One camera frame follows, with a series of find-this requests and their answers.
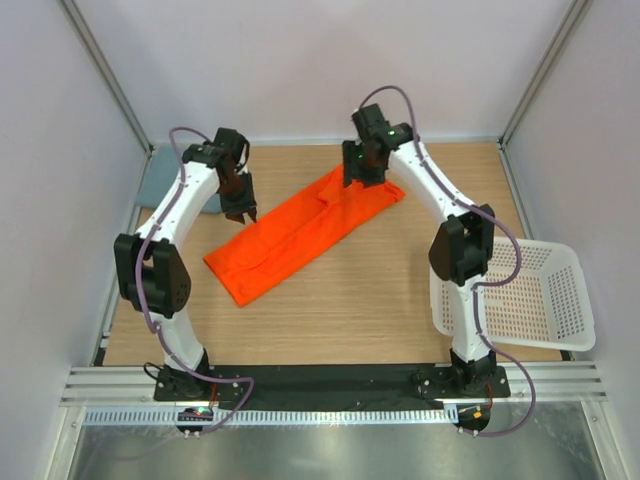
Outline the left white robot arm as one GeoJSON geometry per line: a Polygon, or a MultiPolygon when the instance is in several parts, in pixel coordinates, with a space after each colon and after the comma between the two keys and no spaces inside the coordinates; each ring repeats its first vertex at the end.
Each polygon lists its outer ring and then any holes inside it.
{"type": "Polygon", "coordinates": [[[114,241],[120,296],[143,314],[164,351],[155,377],[158,401],[200,400],[213,386],[208,354],[188,314],[192,282],[181,257],[194,221],[212,197],[229,220],[257,219],[250,142],[243,134],[219,128],[214,137],[174,152],[178,172],[153,214],[135,233],[114,241]]]}

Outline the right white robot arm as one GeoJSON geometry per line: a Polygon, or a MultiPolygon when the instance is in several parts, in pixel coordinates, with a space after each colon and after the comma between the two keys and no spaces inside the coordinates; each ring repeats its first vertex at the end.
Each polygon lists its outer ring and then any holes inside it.
{"type": "Polygon", "coordinates": [[[343,185],[381,185],[390,170],[439,222],[428,258],[430,273],[447,289],[453,319],[450,387],[460,396],[482,394],[497,361],[477,333],[485,314],[474,310],[472,287],[486,278],[492,258],[494,211],[473,204],[454,186],[410,124],[391,124],[376,103],[355,110],[351,119],[357,139],[342,143],[343,185]]]}

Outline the orange t shirt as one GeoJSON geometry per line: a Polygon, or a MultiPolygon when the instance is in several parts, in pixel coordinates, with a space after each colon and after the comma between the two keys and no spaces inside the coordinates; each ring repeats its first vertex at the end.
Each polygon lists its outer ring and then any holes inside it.
{"type": "Polygon", "coordinates": [[[338,166],[204,256],[237,306],[272,290],[405,197],[389,180],[371,187],[343,180],[338,166]]]}

